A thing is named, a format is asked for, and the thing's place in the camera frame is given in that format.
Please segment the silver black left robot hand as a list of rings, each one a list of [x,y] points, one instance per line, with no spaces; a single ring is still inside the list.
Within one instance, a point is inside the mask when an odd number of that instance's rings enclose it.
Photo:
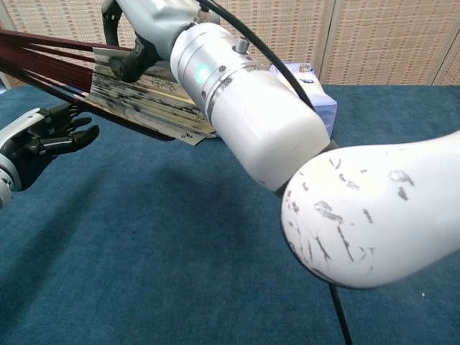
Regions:
[[[1,129],[1,179],[12,191],[28,189],[59,155],[77,152],[99,135],[76,105],[32,109]]]

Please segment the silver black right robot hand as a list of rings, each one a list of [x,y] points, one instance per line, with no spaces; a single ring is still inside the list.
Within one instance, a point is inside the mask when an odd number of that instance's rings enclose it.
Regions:
[[[136,40],[124,58],[112,57],[109,67],[121,81],[133,83],[159,61],[168,61],[175,41],[198,15],[196,1],[110,0],[101,6],[106,44],[117,46],[119,20],[125,16]]]

